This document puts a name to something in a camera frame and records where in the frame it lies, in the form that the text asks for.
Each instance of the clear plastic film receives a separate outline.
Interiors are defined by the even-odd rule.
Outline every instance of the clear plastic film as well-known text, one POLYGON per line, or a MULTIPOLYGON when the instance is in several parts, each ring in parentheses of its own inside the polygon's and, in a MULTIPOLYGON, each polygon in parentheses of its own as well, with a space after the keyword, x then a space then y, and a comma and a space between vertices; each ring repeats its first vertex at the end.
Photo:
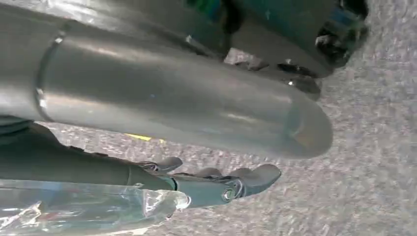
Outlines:
POLYGON ((32 10, 64 17, 101 29, 136 36, 137 25, 132 20, 140 12, 127 8, 122 1, 108 0, 30 0, 32 10))
POLYGON ((188 205, 178 191, 0 180, 0 235, 141 235, 188 205))

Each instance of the gray carpet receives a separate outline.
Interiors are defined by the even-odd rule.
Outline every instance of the gray carpet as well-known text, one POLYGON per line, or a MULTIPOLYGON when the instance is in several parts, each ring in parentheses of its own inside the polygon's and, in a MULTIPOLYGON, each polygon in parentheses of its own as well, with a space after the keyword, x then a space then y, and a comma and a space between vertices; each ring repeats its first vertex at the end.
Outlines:
MULTIPOLYGON (((346 68, 323 81, 334 144, 312 160, 272 160, 122 134, 50 125, 68 145, 130 160, 178 156, 182 171, 224 172, 274 163, 268 192, 228 206, 189 209, 148 235, 417 235, 417 4, 371 0, 371 36, 346 68)), ((246 58, 234 51, 230 60, 246 58)))

